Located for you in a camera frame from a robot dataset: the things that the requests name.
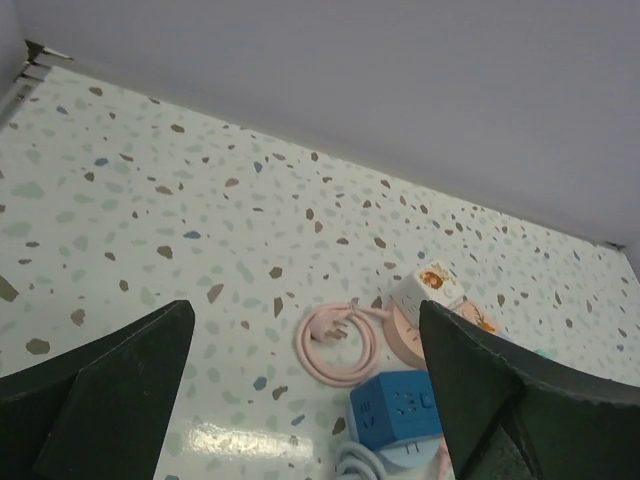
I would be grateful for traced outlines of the pink round socket base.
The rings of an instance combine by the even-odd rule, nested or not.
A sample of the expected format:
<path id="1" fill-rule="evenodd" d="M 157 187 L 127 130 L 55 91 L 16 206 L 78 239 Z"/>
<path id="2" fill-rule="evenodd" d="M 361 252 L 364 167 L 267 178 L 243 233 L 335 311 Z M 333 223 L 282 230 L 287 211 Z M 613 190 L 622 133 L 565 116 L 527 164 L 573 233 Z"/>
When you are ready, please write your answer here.
<path id="1" fill-rule="evenodd" d="M 406 365 L 426 370 L 419 330 L 412 326 L 403 312 L 389 303 L 389 317 L 383 322 L 383 332 L 391 351 Z"/>

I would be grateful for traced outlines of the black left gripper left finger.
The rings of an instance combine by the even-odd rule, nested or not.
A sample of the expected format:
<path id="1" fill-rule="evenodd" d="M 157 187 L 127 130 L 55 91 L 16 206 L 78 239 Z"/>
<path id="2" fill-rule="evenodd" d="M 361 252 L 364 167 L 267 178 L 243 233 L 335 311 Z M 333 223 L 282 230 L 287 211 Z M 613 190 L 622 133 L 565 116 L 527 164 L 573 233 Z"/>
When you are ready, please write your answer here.
<path id="1" fill-rule="evenodd" d="M 2 478 L 153 478 L 194 326 L 174 300 L 2 378 Z"/>

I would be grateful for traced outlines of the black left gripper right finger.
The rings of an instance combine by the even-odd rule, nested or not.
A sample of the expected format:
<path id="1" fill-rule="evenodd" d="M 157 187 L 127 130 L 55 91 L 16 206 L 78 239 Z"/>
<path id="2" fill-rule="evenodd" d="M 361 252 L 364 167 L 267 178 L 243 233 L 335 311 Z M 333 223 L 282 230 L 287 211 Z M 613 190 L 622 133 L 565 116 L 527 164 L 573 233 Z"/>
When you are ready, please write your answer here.
<path id="1" fill-rule="evenodd" d="M 545 358 L 434 301 L 419 330 L 458 479 L 636 479 L 639 390 Z"/>

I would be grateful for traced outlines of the pink deer cube socket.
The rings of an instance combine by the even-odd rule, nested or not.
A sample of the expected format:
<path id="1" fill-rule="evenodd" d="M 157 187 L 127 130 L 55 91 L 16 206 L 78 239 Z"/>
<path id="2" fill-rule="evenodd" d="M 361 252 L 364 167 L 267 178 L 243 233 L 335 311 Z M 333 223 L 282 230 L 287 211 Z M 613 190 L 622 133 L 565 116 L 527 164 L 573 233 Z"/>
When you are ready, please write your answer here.
<path id="1" fill-rule="evenodd" d="M 502 332 L 500 325 L 471 299 L 464 300 L 454 312 L 484 331 L 495 335 Z"/>

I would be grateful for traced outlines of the white tiger cube socket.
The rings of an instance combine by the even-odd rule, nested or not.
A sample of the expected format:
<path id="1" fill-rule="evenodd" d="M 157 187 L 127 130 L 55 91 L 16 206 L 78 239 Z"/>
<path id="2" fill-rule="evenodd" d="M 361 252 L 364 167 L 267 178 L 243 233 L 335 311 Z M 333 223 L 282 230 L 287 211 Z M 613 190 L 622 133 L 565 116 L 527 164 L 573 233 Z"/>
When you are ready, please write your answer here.
<path id="1" fill-rule="evenodd" d="M 431 261 L 406 275 L 391 292 L 392 301 L 415 327 L 423 301 L 435 301 L 453 309 L 463 302 L 464 296 L 461 282 L 441 260 Z"/>

